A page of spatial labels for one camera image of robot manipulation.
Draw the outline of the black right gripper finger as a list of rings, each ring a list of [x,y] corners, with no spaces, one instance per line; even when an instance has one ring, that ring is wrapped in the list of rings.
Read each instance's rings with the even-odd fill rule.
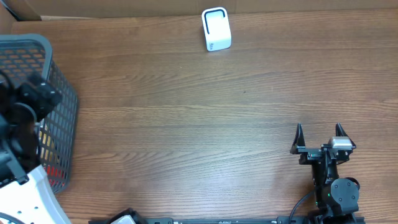
[[[337,123],[335,126],[335,132],[336,132],[336,136],[338,137],[347,137],[349,138],[351,145],[352,145],[352,149],[356,149],[356,145],[355,143],[352,141],[352,139],[346,134],[346,132],[344,131],[341,123]]]
[[[300,154],[300,150],[305,149],[305,140],[303,135],[302,124],[299,123],[296,128],[295,138],[290,148],[291,154]]]

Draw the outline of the orange spaghetti pack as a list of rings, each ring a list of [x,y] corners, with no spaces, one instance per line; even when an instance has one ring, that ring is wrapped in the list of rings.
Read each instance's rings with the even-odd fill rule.
[[[43,125],[40,134],[42,143],[40,158],[47,172],[50,186],[60,190],[65,186],[65,171],[62,166],[61,154],[50,128],[46,124]]]

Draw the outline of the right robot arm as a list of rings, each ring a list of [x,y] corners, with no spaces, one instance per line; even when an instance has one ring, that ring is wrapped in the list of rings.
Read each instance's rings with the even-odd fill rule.
[[[335,126],[335,135],[319,148],[306,147],[302,125],[297,125],[290,153],[300,156],[300,165],[312,167],[318,212],[312,215],[311,222],[333,223],[339,219],[356,222],[354,212],[359,210],[360,184],[354,178],[340,177],[337,169],[338,165],[349,161],[355,149],[355,143],[340,123]]]

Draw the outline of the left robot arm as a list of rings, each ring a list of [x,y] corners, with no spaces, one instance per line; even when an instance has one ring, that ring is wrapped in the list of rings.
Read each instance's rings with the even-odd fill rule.
[[[35,127],[62,101],[40,75],[1,76],[1,223],[69,223],[41,161]]]

